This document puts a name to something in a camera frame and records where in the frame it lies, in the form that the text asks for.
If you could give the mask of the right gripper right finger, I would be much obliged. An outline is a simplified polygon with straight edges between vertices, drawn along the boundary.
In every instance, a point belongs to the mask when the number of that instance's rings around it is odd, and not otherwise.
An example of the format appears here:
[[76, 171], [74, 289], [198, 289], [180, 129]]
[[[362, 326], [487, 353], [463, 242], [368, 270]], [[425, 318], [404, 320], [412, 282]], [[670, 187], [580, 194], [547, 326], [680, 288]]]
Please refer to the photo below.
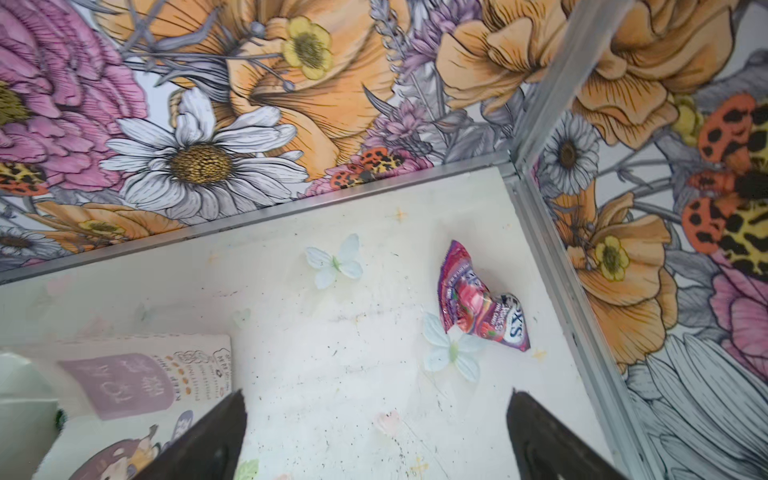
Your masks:
[[527, 392], [512, 393], [506, 425], [522, 480], [623, 478]]

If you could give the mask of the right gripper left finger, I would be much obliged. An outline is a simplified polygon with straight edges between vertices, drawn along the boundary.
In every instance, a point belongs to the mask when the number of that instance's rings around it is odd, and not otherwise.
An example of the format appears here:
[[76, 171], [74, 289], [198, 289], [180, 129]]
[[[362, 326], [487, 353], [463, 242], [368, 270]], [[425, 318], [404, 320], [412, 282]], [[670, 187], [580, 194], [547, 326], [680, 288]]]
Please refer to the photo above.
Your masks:
[[146, 468], [137, 480], [232, 480], [247, 426], [241, 390], [222, 399]]

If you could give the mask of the white patterned paper bag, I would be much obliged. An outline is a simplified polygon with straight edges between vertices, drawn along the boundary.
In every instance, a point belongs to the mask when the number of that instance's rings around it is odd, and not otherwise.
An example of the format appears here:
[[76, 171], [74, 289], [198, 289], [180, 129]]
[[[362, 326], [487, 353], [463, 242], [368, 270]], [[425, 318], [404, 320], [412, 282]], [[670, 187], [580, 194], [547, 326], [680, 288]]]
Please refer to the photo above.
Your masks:
[[1, 476], [133, 479], [232, 390], [227, 335], [5, 347]]

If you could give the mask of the pink purple snack packet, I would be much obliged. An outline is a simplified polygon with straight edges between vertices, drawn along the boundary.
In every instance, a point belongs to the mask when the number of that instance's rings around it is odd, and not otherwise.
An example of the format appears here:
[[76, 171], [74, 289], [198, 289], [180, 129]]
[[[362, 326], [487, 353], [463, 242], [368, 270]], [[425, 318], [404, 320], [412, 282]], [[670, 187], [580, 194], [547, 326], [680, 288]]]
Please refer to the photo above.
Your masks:
[[440, 267], [437, 295], [445, 332], [463, 333], [525, 352], [530, 339], [522, 303], [511, 293], [494, 296], [474, 270], [466, 248], [452, 240]]

